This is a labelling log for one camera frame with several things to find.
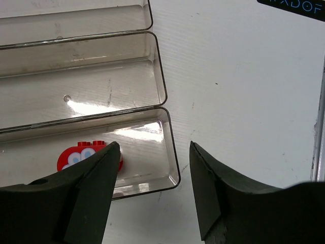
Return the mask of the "middle clear plastic container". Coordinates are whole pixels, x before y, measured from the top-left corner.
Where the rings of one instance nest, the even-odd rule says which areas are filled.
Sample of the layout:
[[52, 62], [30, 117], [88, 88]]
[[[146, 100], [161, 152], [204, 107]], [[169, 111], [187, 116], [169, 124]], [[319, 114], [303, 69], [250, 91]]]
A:
[[151, 32], [1, 47], [1, 129], [163, 105], [167, 89]]

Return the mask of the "right blue table label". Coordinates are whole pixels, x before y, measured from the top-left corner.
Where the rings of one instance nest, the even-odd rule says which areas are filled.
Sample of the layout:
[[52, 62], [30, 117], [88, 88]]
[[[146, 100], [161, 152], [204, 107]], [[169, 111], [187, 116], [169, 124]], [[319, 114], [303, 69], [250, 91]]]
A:
[[324, 22], [322, 0], [257, 0], [257, 2]]

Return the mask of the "near clear plastic container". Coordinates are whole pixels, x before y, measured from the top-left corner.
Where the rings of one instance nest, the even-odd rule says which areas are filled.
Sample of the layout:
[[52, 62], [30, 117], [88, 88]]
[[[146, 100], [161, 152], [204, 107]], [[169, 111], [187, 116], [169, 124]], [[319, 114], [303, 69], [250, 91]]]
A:
[[1, 186], [26, 184], [53, 174], [64, 150], [94, 141], [120, 146], [123, 166], [114, 199], [179, 185], [170, 116], [158, 107], [1, 130]]

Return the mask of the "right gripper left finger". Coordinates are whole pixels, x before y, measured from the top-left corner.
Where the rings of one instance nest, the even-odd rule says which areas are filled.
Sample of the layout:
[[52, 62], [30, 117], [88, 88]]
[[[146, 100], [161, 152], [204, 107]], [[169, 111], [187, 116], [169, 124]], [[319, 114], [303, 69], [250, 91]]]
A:
[[101, 243], [120, 162], [112, 142], [25, 185], [1, 188], [1, 243]]

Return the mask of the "red rounded flower lego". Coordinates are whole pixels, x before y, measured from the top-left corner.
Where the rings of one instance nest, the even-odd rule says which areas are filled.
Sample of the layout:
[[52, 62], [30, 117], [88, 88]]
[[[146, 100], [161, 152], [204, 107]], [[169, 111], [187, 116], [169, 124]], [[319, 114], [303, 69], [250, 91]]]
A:
[[57, 171], [62, 171], [76, 163], [79, 163], [107, 146], [105, 141], [93, 142], [81, 141], [76, 146], [64, 150], [57, 160]]

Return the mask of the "clear plastic container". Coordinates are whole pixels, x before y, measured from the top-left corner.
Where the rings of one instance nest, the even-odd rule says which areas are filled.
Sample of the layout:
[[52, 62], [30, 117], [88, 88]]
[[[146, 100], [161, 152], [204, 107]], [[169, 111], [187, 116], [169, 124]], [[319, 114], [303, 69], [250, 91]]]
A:
[[167, 89], [151, 32], [1, 47], [1, 129], [163, 105]]
[[1, 1], [1, 48], [152, 27], [150, 1]]
[[1, 186], [26, 184], [53, 174], [64, 150], [94, 141], [120, 146], [123, 166], [114, 199], [179, 185], [170, 116], [158, 107], [1, 130]]

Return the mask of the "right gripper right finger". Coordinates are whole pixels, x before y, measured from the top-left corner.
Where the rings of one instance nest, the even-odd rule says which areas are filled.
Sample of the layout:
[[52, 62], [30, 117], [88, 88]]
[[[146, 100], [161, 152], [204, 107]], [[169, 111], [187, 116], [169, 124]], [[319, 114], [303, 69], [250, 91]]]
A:
[[281, 189], [251, 179], [189, 147], [201, 240], [205, 243], [324, 243], [324, 183]]

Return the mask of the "aluminium table rail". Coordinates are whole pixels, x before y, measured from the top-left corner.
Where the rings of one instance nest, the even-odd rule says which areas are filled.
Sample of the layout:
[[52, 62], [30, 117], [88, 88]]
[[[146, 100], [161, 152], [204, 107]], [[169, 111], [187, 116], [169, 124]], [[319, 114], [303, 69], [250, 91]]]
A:
[[311, 169], [312, 181], [324, 181], [324, 68], [320, 89], [317, 121], [314, 126], [315, 141]]

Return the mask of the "far clear plastic container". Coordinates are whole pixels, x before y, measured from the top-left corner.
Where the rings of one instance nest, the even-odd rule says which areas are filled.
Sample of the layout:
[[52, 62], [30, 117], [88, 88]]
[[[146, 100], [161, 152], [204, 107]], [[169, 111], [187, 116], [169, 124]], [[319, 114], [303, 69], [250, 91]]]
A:
[[1, 48], [152, 27], [150, 1], [1, 1]]

